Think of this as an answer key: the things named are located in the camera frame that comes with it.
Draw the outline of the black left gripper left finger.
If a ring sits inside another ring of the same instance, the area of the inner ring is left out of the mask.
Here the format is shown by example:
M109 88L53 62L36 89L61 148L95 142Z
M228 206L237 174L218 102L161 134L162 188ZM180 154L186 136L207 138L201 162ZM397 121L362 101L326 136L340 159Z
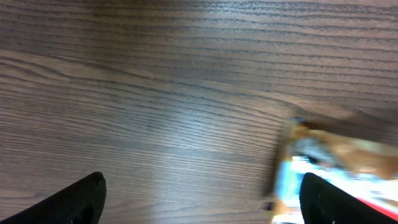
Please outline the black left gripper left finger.
M1 224L98 224L106 191L103 174L94 172Z

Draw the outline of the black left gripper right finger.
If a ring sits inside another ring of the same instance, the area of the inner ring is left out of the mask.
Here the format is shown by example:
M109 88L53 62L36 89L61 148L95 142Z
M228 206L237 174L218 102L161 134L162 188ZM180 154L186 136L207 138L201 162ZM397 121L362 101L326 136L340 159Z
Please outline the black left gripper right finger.
M299 200L305 224L397 224L389 215L309 172L303 177Z

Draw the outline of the yellow snack bag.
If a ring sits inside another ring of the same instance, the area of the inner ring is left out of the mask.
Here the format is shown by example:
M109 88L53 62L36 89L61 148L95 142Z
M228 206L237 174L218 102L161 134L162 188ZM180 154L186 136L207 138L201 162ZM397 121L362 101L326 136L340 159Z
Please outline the yellow snack bag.
M304 223L300 186L313 173L397 220L397 146L314 129L301 118L280 134L271 223Z

